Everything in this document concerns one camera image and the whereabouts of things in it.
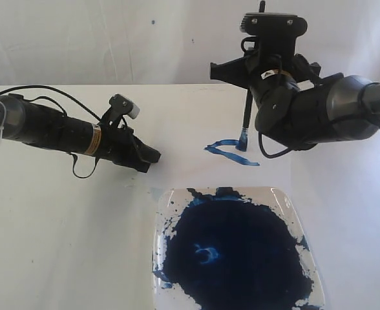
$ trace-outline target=white tabletop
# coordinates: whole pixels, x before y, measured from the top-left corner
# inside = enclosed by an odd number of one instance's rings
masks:
[[[0,309],[153,309],[154,216],[170,188],[274,186],[291,197],[329,309],[380,309],[380,135],[275,160],[254,129],[241,166],[203,148],[238,139],[245,92],[230,85],[65,86],[97,114],[120,93],[129,125],[162,153],[147,174],[101,161],[87,180],[72,158],[4,140],[0,148]],[[58,94],[71,116],[93,119]],[[281,149],[267,141],[269,151]],[[78,172],[93,160],[82,156]]]

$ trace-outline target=white table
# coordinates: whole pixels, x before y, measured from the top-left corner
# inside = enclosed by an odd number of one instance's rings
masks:
[[[380,309],[380,135],[273,161],[254,129],[245,167],[203,148],[240,134],[245,92],[230,85],[65,86],[102,114],[115,93],[142,109],[129,125],[162,153],[148,174],[101,161],[87,180],[72,158],[21,143],[0,149],[0,309],[153,309],[151,249],[163,191],[274,186],[302,220],[329,309]],[[51,95],[71,116],[93,121]],[[267,141],[269,151],[280,146]],[[82,156],[78,172],[93,160]]]

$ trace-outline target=white backdrop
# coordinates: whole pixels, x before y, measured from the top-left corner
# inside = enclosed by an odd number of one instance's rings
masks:
[[[323,74],[380,81],[380,0],[268,0],[304,17],[297,52]],[[0,0],[0,85],[210,83],[240,57],[256,0]]]

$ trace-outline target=orange label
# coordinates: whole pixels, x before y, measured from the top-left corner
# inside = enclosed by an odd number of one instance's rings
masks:
[[[91,143],[88,147],[88,149],[85,151],[85,155],[94,155],[95,152],[98,150],[98,147],[100,146],[101,142],[101,127],[95,124],[92,125],[92,138],[91,138]]]

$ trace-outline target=paint palette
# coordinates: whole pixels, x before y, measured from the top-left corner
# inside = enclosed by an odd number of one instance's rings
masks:
[[[321,281],[288,197],[271,187],[177,189],[160,200],[156,310],[318,310]]]

